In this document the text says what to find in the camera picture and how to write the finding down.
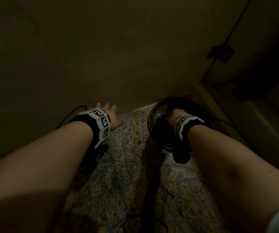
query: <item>speckled floor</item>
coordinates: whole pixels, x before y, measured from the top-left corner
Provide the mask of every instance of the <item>speckled floor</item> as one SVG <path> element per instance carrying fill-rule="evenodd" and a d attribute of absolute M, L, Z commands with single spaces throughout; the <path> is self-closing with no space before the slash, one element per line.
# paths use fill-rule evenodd
<path fill-rule="evenodd" d="M 152 141 L 147 117 L 153 105 L 120 116 L 125 124 L 108 138 L 104 154 L 90 176 L 78 173 L 54 232 L 224 232 L 202 176 L 191 159 L 177 164 L 171 153 Z"/>

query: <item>wrist tracker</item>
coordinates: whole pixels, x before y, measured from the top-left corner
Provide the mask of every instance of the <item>wrist tracker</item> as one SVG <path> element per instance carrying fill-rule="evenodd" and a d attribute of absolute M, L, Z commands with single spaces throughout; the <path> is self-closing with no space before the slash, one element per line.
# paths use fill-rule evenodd
<path fill-rule="evenodd" d="M 74 121 L 86 123 L 93 131 L 93 139 L 79 168 L 79 171 L 90 174 L 108 150 L 108 145 L 101 145 L 101 143 L 109 136 L 110 117 L 103 110 L 95 108 L 78 113 L 69 123 Z"/>
<path fill-rule="evenodd" d="M 181 141 L 187 141 L 188 131 L 195 125 L 204 125 L 204 121 L 191 114 L 186 114 L 184 116 L 180 116 L 175 123 L 174 126 L 174 134 Z"/>

